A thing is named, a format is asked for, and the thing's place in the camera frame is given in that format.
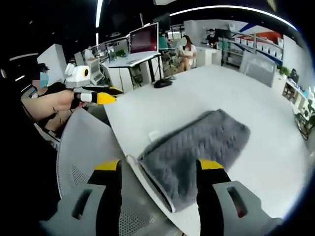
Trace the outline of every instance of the office room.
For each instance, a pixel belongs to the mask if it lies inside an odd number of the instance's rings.
[[[315,70],[304,17],[282,0],[215,2],[15,8],[0,69],[20,140],[6,136],[12,156],[30,156],[17,173],[31,176],[32,197],[17,207],[46,235],[307,230]]]

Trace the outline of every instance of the black ceiling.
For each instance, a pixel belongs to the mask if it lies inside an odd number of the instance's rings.
[[[303,31],[304,21],[311,16],[312,7],[299,1],[295,5],[284,0],[177,0],[167,6],[156,6],[153,0],[104,0],[100,25],[95,29],[97,0],[27,0],[6,1],[2,13],[4,26],[1,27],[2,51],[1,62],[9,58],[28,54],[42,53],[54,43],[61,44],[70,59],[74,53],[89,45],[95,45],[95,33],[99,33],[99,42],[115,31],[112,16],[119,13],[126,15],[122,24],[122,35],[141,26],[139,13],[143,14],[144,23],[164,12],[177,12],[193,7],[208,5],[241,5],[268,12],[274,12],[268,2],[277,6],[275,14],[289,20]],[[190,19],[234,19],[262,25],[280,33],[293,36],[300,41],[297,32],[286,24],[271,17],[250,11],[235,9],[208,9],[184,13],[171,18],[171,24],[179,24]]]

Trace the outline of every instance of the gray towel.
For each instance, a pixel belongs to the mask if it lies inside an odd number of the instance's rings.
[[[150,144],[139,163],[172,212],[196,202],[196,160],[217,161],[228,170],[250,136],[247,126],[223,110],[210,111]]]

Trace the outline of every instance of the computer monitor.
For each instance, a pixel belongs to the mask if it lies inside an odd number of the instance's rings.
[[[158,51],[158,23],[130,32],[130,53]]]
[[[160,32],[165,32],[171,29],[171,18],[169,13],[154,18],[153,22],[158,22],[158,28]]]

